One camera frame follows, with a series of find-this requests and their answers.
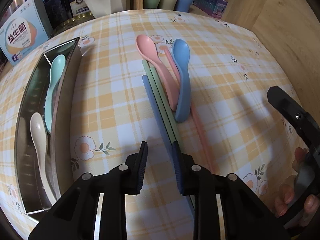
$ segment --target fingernail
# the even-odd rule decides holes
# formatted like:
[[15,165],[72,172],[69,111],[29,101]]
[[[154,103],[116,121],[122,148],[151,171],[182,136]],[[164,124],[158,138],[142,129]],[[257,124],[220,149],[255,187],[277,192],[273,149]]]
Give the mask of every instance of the fingernail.
[[287,204],[287,202],[289,201],[289,199],[291,198],[291,193],[287,192],[286,194],[284,194],[284,202]]
[[312,208],[314,203],[315,203],[315,196],[311,195],[311,197],[308,199],[308,202],[306,203],[306,209]]
[[278,206],[278,215],[279,216],[282,216],[284,213],[285,213],[285,207],[284,207],[284,205],[280,205],[280,206]]

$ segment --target plaid pattern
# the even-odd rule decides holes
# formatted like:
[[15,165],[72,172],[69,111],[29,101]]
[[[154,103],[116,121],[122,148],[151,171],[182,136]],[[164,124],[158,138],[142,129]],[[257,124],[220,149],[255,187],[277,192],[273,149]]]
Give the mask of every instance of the plaid pattern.
[[[135,47],[138,34],[153,38],[168,68],[161,54],[163,46],[170,49],[177,38],[190,46],[192,99],[217,174],[238,174],[266,201],[293,173],[293,151],[303,143],[268,104],[266,94],[270,86],[279,85],[298,98],[281,67],[252,32],[187,13],[153,9],[116,13],[44,43],[0,81],[0,205],[24,239],[36,225],[21,213],[16,196],[14,134],[24,86],[43,51],[77,36],[83,37],[83,59],[71,116],[74,179],[87,171],[108,172],[137,152],[141,141],[147,141],[143,189],[139,196],[126,196],[128,239],[192,239],[193,219],[177,190],[143,86],[142,58]],[[192,119],[178,128],[185,153],[208,167]]]

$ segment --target tablecloth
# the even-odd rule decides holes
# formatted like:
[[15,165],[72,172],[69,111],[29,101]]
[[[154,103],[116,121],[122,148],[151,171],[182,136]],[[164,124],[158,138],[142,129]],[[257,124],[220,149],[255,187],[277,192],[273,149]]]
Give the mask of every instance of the tablecloth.
[[[49,40],[0,81],[0,206],[24,239],[36,223],[21,209],[14,170],[14,135],[21,99],[41,54],[78,36],[83,58],[71,114],[74,179],[84,172],[108,172],[129,154],[138,152],[141,141],[147,141],[143,188],[138,196],[126,196],[128,239],[192,239],[192,215],[177,190],[172,164],[143,86],[145,73],[135,45],[139,34],[155,42],[172,76],[164,47],[170,50],[178,38],[190,46],[192,100],[206,131],[212,150],[209,160],[217,174],[236,173],[265,202],[293,174],[293,151],[303,147],[303,142],[268,104],[266,93],[270,86],[278,85],[296,101],[299,99],[254,33],[188,13],[154,9],[116,13]],[[185,153],[208,167],[192,118],[178,128]]]

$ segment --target silver rivet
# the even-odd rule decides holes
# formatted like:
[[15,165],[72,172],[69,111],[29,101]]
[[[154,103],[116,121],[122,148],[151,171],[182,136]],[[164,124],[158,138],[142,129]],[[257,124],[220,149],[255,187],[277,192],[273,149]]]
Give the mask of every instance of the silver rivet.
[[119,166],[119,170],[121,170],[121,171],[126,171],[128,168],[129,168],[129,167],[128,167],[127,164],[121,164],[121,165]]
[[82,175],[82,179],[83,179],[83,180],[88,180],[88,179],[91,178],[91,176],[92,176],[92,175],[91,175],[90,173],[85,173],[85,174]]
[[231,173],[228,175],[228,179],[235,181],[238,179],[238,176],[234,173]]
[[191,169],[192,169],[193,171],[199,171],[199,170],[201,170],[201,167],[200,167],[199,165],[193,165],[193,166],[191,167]]

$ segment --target beige spoon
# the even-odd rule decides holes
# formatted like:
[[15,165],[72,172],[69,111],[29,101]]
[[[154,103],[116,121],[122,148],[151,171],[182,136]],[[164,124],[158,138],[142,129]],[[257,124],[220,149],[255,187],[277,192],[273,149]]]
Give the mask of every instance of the beige spoon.
[[30,119],[30,131],[31,131],[33,144],[35,145],[36,152],[37,152],[38,165],[39,165],[40,178],[42,181],[42,185],[50,203],[54,205],[57,199],[52,192],[47,175],[45,174],[45,159],[46,159],[47,150],[48,150],[48,136],[47,136],[47,130],[44,126],[44,121],[42,119],[41,114],[34,113],[32,115]]

